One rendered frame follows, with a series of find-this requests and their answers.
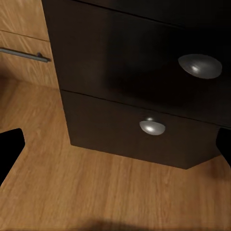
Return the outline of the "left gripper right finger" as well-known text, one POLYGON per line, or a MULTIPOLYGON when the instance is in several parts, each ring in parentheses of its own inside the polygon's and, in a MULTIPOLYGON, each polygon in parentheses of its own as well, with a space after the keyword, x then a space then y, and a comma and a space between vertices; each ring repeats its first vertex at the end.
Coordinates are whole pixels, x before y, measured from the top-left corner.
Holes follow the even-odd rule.
POLYGON ((216 146, 231 166, 231 130, 220 128, 218 131, 216 146))

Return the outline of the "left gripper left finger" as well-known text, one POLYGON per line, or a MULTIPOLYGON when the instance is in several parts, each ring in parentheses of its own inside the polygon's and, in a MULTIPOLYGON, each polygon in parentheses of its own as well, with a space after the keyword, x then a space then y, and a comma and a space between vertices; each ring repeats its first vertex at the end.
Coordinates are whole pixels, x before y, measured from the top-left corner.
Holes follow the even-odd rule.
POLYGON ((0 186, 25 146, 21 128, 0 134, 0 186))

